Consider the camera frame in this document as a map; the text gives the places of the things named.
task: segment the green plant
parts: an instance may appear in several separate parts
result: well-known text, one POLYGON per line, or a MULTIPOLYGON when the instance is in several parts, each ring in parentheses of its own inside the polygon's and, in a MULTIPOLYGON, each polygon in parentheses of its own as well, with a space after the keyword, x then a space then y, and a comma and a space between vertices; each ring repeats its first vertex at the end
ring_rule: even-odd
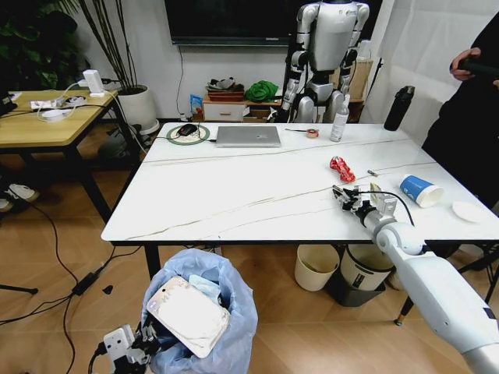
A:
POLYGON ((104 51, 108 58, 122 87, 120 94, 138 94, 143 92, 143 87, 137 86, 135 63, 133 62, 130 44, 126 36, 122 0, 114 0, 115 9, 113 9, 113 11, 116 11, 119 19, 119 29, 116 31, 116 35, 122 37, 125 42, 126 63, 122 57, 120 46, 116 41, 115 30, 109 19, 110 11, 108 10, 108 5, 106 5, 106 3, 110 5, 112 2, 107 0, 79 0, 80 8, 83 11, 85 18, 87 18, 87 22, 90 25, 94 36, 97 38, 102 51, 104 51), (92 3, 94 6, 95 16, 90 12, 87 2, 92 3))
POLYGON ((8 0, 0 7, 0 79, 9 90, 62 89, 80 75, 76 0, 8 0))

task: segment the blue plastic bag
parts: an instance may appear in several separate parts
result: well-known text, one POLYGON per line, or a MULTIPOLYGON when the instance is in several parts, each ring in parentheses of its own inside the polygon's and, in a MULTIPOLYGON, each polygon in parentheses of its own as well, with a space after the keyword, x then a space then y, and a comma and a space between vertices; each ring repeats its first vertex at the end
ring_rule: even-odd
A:
POLYGON ((177 253, 151 281, 143 299, 142 322, 146 319, 147 302, 163 284, 176 275, 188 280, 191 274, 220 284, 221 298, 229 303, 228 312, 231 319, 228 328, 208 357, 186 357, 189 351, 182 343, 177 343, 154 356, 151 370, 155 374, 246 373, 250 365, 253 336, 257 331, 257 308, 253 300, 253 290, 244 283, 228 259, 199 249, 187 249, 177 253))

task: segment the person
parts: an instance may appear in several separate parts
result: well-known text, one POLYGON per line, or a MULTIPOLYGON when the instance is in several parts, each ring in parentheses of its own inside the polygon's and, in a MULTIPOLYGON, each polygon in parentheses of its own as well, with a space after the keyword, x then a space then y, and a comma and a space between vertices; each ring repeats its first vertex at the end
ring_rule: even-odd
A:
POLYGON ((451 74, 462 84, 442 106, 423 144, 431 157, 490 209, 499 200, 499 189, 493 182, 499 161, 499 80, 473 76, 460 70, 458 64, 464 58, 474 58, 499 69, 498 37, 499 13, 472 47, 452 61, 451 74))

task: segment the white sneaker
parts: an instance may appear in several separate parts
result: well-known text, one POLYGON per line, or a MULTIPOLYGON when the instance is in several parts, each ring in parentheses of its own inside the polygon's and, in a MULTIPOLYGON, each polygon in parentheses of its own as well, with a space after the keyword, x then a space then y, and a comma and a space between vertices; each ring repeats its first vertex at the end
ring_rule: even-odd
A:
POLYGON ((0 212, 1 213, 8 212, 9 210, 12 209, 13 206, 14 206, 14 204, 12 204, 7 199, 0 199, 0 212))
POLYGON ((21 198, 28 203, 38 199, 38 196, 40 195, 38 191, 35 191, 26 185, 15 185, 13 183, 5 193, 8 193, 13 199, 21 198))

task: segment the marble table top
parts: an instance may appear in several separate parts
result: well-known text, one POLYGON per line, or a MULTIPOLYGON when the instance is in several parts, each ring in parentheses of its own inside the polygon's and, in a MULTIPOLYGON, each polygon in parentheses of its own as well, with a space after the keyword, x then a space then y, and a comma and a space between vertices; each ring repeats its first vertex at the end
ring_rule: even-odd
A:
MULTIPOLYGON (((159 136, 178 125, 165 124, 159 136)), ((216 139, 221 124, 203 125, 216 139)), ((499 241, 499 219, 402 130, 348 124, 342 141, 332 143, 328 124, 277 127, 280 148, 217 148, 210 142, 178 146, 156 139, 101 237, 163 244, 369 241, 358 218, 343 212, 333 198, 332 185, 346 186, 329 168, 331 158, 340 156, 356 174, 355 184, 375 182, 402 196, 426 240, 499 241), (285 130, 308 128, 319 129, 320 137, 285 130), (419 208, 398 187, 405 174, 443 187, 441 202, 419 208), (464 221, 453 213, 454 201, 476 205, 487 219, 464 221)), ((395 216, 408 221, 401 204, 395 216)))

